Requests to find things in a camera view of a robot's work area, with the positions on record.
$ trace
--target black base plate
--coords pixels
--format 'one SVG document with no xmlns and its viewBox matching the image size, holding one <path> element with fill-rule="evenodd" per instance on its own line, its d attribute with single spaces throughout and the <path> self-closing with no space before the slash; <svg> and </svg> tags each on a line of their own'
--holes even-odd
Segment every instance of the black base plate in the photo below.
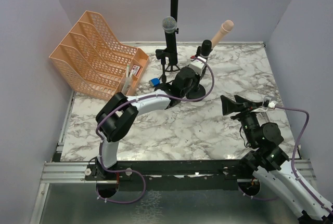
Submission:
<svg viewBox="0 0 333 224">
<path fill-rule="evenodd" d="M 203 97 L 204 95 L 206 95 L 206 90 L 199 84 L 197 88 L 190 90 L 190 92 L 186 95 L 186 98 L 197 99 Z"/>
<path fill-rule="evenodd" d="M 86 181 L 115 180 L 114 173 L 101 172 L 97 165 L 91 165 L 92 173 Z M 131 168 L 145 178 L 147 190 L 238 190 L 237 179 L 251 179 L 239 165 L 239 160 L 202 161 L 119 161 L 111 169 Z M 120 174 L 122 191 L 140 191 L 142 179 L 135 173 Z"/>
</svg>

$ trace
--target mesh basket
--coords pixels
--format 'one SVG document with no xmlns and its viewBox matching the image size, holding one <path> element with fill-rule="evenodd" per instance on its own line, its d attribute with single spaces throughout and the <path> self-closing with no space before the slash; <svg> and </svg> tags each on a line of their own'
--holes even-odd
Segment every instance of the mesh basket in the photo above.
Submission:
<svg viewBox="0 0 333 224">
<path fill-rule="evenodd" d="M 140 48 L 121 44 L 102 15 L 86 11 L 50 58 L 73 90 L 109 100 L 122 90 L 126 67 L 139 66 L 127 96 L 135 93 L 149 57 Z"/>
</svg>

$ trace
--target robotic arm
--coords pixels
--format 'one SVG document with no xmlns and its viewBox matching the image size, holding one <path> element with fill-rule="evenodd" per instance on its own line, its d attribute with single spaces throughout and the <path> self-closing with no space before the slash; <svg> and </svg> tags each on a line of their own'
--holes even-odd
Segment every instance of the robotic arm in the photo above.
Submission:
<svg viewBox="0 0 333 224">
<path fill-rule="evenodd" d="M 245 171 L 266 184 L 297 216 L 300 223 L 332 223 L 332 203 L 320 195 L 294 168 L 288 155 L 279 147 L 283 142 L 275 123 L 259 125 L 256 112 L 260 108 L 275 108 L 276 102 L 265 98 L 252 102 L 238 95 L 235 101 L 221 96 L 222 114 L 238 112 L 231 119 L 239 120 L 245 132 L 250 151 L 240 163 Z"/>
<path fill-rule="evenodd" d="M 171 108 L 177 105 L 183 97 L 187 98 L 185 101 L 200 101 L 211 92 L 212 88 L 206 94 L 206 90 L 199 84 L 206 71 L 206 61 L 211 47 L 211 41 L 204 41 L 190 64 L 181 68 L 172 82 L 158 86 L 154 93 L 130 97 L 116 93 L 108 101 L 96 116 L 99 130 L 106 140 L 101 154 L 106 168 L 117 162 L 119 140 L 129 132 L 137 116 Z"/>
</svg>

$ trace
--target microphone grille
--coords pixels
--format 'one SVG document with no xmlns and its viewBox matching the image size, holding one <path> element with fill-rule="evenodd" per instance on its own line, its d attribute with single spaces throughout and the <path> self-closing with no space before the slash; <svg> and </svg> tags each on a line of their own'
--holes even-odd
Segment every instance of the microphone grille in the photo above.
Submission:
<svg viewBox="0 0 333 224">
<path fill-rule="evenodd" d="M 163 19 L 162 27 L 166 33 L 173 33 L 177 28 L 177 21 L 173 17 L 168 16 Z"/>
</svg>

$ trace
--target flesh-colored object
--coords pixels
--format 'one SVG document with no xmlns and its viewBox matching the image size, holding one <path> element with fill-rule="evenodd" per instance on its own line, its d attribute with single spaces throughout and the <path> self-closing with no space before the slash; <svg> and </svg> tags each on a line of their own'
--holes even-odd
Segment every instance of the flesh-colored object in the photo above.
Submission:
<svg viewBox="0 0 333 224">
<path fill-rule="evenodd" d="M 212 38 L 212 49 L 217 45 L 223 37 L 228 34 L 234 28 L 234 23 L 231 20 L 226 20 L 221 25 L 220 30 Z"/>
</svg>

